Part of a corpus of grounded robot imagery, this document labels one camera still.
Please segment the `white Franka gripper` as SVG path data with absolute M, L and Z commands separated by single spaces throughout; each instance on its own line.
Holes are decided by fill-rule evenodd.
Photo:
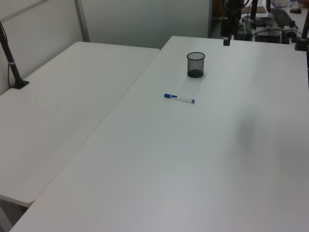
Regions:
M 230 40 L 234 40 L 233 35 L 234 18 L 224 17 L 221 20 L 221 36 L 224 37 L 224 46 L 230 46 Z

